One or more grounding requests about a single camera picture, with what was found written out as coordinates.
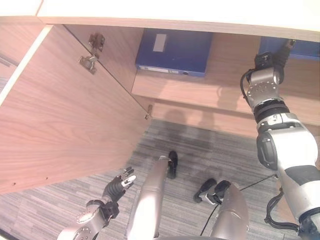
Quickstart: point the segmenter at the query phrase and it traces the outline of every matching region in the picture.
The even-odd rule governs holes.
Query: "black cable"
[[[292,222],[278,222],[272,219],[271,217],[271,211],[272,209],[277,205],[277,203],[281,200],[282,196],[284,195],[284,191],[282,187],[280,188],[280,193],[277,196],[274,196],[270,199],[266,206],[266,217],[264,219],[264,222],[266,224],[270,224],[271,227],[275,229],[288,229],[298,232],[299,226]]]
[[[269,178],[272,178],[272,177],[274,177],[274,176],[275,176],[275,174],[272,174],[272,175],[270,175],[270,176],[266,176],[265,178],[263,178],[263,179],[261,179],[261,180],[259,180],[259,181],[256,181],[255,183],[252,183],[252,184],[250,184],[249,186],[245,186],[244,188],[241,188],[240,191],[245,190],[245,189],[247,189],[247,188],[250,188],[250,187],[252,187],[252,186],[254,186],[254,185],[258,184],[258,183],[261,183],[261,182],[263,182],[264,180],[267,180],[267,179],[269,179]]]
[[[214,209],[213,209],[213,211],[211,212],[210,216],[209,216],[208,219],[206,220],[206,223],[205,223],[205,225],[204,225],[204,227],[203,227],[203,229],[202,229],[202,231],[201,231],[201,233],[200,233],[200,236],[202,236],[202,234],[204,233],[204,231],[205,231],[205,229],[206,229],[206,227],[207,227],[207,225],[208,225],[208,223],[209,223],[209,220],[210,220],[212,214],[214,214],[214,212],[215,212],[215,210],[217,209],[218,206],[219,206],[219,205],[217,204],[217,205],[214,207]]]
[[[275,176],[275,174],[272,174],[272,175],[270,175],[270,176],[267,176],[267,177],[265,177],[265,178],[263,178],[263,179],[261,179],[261,180],[259,180],[259,181],[256,181],[255,183],[250,184],[249,186],[246,186],[246,187],[244,187],[244,188],[241,188],[240,191],[245,190],[245,189],[247,189],[247,188],[250,188],[250,187],[252,187],[252,186],[254,186],[254,185],[258,184],[258,183],[261,183],[261,182],[263,182],[264,180],[267,180],[267,179],[269,179],[269,178],[272,178],[272,177],[274,177],[274,176]],[[213,211],[211,212],[211,214],[209,215],[209,217],[208,217],[208,219],[206,220],[206,223],[205,223],[205,225],[204,225],[204,227],[203,227],[203,229],[202,229],[202,231],[201,231],[200,236],[202,236],[202,234],[204,233],[204,231],[205,231],[205,229],[206,229],[206,227],[207,227],[207,225],[208,225],[208,223],[209,223],[209,221],[210,221],[210,218],[212,217],[212,215],[214,214],[214,212],[215,212],[215,210],[217,209],[218,206],[219,206],[219,205],[217,204],[217,205],[215,206],[215,208],[213,209]]]
[[[244,80],[245,78],[248,79],[248,76],[254,71],[254,69],[249,69],[247,72],[245,72],[241,79],[240,79],[240,89],[241,89],[241,93],[243,95],[243,98],[245,99],[246,103],[249,104],[249,101],[248,101],[248,97],[246,95],[246,92],[245,92],[245,89],[244,89]]]

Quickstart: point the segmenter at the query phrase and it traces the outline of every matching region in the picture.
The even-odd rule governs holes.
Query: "metal cylinder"
[[[169,160],[160,156],[146,177],[127,228],[128,240],[151,240],[157,236]]]

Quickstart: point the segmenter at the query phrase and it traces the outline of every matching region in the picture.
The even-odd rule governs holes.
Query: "wooden cabinet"
[[[0,20],[0,92],[44,26],[39,22]]]
[[[239,81],[254,66],[260,36],[320,42],[319,3],[297,2],[290,11],[269,2],[265,12],[280,18],[261,18],[259,5],[249,0],[232,9],[223,2],[186,3],[178,12],[178,3],[156,9],[145,0],[125,7],[104,0],[32,0],[22,12],[0,9],[0,44],[18,46],[0,46],[0,54],[17,62],[11,69],[0,63],[0,88],[9,78],[0,93],[0,193],[123,167],[150,123],[150,104],[155,119],[256,138]],[[206,77],[137,71],[143,28],[215,32]],[[95,33],[106,41],[92,75],[78,61],[90,54],[88,39]],[[289,109],[315,136],[319,79],[319,62],[289,59],[280,87]]]
[[[64,26],[47,25],[10,78],[0,193],[121,168],[131,156],[150,119],[102,65],[92,75],[78,63],[88,54]]]

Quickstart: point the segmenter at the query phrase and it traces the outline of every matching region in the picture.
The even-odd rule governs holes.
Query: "black joint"
[[[269,132],[259,133],[256,147],[260,163],[267,169],[278,170],[278,155],[276,145]]]
[[[260,104],[257,107],[255,107],[253,111],[256,123],[259,123],[266,117],[283,113],[290,113],[290,111],[286,104],[283,101],[279,100],[266,101],[263,104]]]

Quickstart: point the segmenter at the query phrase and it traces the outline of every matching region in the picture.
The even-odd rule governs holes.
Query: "gray carpet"
[[[226,179],[243,188],[273,173],[259,164],[254,139],[153,120],[128,162],[128,166],[135,168],[136,183],[118,202],[118,217],[100,232],[97,240],[126,239],[126,226],[139,189],[153,162],[170,150],[177,151],[179,164],[177,178],[166,181],[161,236],[200,234],[213,208],[207,203],[194,203],[193,194],[206,179]],[[20,240],[55,240],[86,202],[99,198],[106,183],[118,173],[97,174],[1,195],[0,229]],[[249,208],[248,240],[300,239],[294,232],[264,223],[266,205],[278,194],[276,179],[245,189],[243,194]],[[277,219],[277,209],[273,216]],[[209,234],[214,220],[215,214],[204,236]]]

